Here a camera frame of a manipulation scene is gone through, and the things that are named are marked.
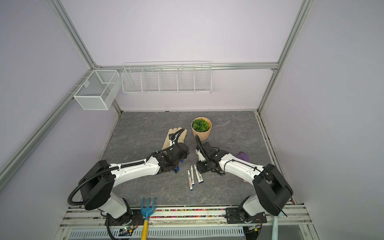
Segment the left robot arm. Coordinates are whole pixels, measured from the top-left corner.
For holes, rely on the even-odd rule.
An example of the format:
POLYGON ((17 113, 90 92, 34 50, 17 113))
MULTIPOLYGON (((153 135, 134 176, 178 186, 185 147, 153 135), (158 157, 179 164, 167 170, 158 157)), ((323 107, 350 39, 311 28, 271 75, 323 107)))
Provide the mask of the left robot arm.
POLYGON ((98 209, 116 220, 128 217, 131 215, 128 201, 116 196, 112 192, 113 188, 145 176, 172 171, 177 173, 180 161, 186 159, 189 154, 189 147, 184 143, 186 133, 185 128, 168 133, 170 145, 150 153, 142 160, 123 164, 98 161, 69 194, 68 205, 84 206, 86 210, 98 209))

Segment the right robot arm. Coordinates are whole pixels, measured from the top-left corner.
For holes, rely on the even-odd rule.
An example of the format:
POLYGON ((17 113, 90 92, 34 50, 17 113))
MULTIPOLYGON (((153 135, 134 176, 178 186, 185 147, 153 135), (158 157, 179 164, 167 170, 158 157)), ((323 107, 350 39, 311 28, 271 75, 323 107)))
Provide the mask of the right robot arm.
POLYGON ((208 142, 202 143, 199 136, 196 162, 199 174, 213 172, 220 176, 233 174, 250 183, 256 194, 247 197, 234 214, 227 214, 229 218, 243 223, 252 222, 258 214, 269 213, 278 216, 293 196, 293 189, 275 165, 266 166, 251 164, 241 160, 227 151, 218 150, 208 142))

